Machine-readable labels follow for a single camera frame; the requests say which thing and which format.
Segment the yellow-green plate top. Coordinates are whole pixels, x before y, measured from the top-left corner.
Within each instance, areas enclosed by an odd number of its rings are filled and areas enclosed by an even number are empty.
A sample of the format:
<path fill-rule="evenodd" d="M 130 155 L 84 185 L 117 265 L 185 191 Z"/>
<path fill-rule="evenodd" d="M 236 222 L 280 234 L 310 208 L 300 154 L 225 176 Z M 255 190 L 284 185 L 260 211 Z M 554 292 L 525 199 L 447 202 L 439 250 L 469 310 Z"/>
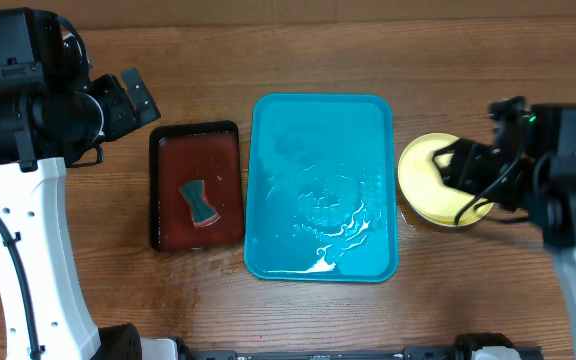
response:
<path fill-rule="evenodd" d="M 406 146 L 397 167 L 399 187 L 412 209 L 430 223 L 449 228 L 470 226 L 493 208 L 492 203 L 481 199 L 478 202 L 481 207 L 470 208 L 459 223 L 454 224 L 457 212 L 473 195 L 445 186 L 432 162 L 432 155 L 457 140 L 458 137 L 446 133 L 422 135 Z"/>

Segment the green hourglass sponge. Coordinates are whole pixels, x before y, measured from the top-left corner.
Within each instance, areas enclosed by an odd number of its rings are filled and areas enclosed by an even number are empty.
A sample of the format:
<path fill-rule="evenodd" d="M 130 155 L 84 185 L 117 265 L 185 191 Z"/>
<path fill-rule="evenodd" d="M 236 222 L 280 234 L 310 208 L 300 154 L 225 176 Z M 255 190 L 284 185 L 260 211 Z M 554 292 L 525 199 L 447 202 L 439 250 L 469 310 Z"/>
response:
<path fill-rule="evenodd" d="M 179 192 L 190 208 L 191 220 L 195 228 L 210 226 L 220 219 L 219 213 L 207 199 L 203 180 L 188 181 L 179 187 Z"/>

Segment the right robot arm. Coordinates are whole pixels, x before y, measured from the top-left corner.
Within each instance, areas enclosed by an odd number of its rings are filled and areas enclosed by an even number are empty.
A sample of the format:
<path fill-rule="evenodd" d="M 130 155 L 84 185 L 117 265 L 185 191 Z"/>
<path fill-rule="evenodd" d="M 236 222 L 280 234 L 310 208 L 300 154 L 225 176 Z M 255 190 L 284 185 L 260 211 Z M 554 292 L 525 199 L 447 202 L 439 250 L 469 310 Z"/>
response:
<path fill-rule="evenodd" d="M 533 104 L 522 96 L 489 107 L 490 145 L 459 138 L 433 152 L 444 185 L 472 195 L 464 211 L 496 203 L 542 232 L 568 310 L 576 357 L 576 104 Z"/>

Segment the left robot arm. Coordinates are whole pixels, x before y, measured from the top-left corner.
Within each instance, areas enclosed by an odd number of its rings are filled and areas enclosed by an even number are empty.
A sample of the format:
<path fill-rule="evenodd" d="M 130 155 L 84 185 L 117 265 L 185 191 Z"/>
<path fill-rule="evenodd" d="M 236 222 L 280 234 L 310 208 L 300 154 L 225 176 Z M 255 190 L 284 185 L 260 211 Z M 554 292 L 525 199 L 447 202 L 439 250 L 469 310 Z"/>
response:
<path fill-rule="evenodd" d="M 10 359 L 176 359 L 179 344 L 131 324 L 99 328 L 80 288 L 65 209 L 67 170 L 156 120 L 141 76 L 47 86 L 0 83 L 0 297 Z"/>

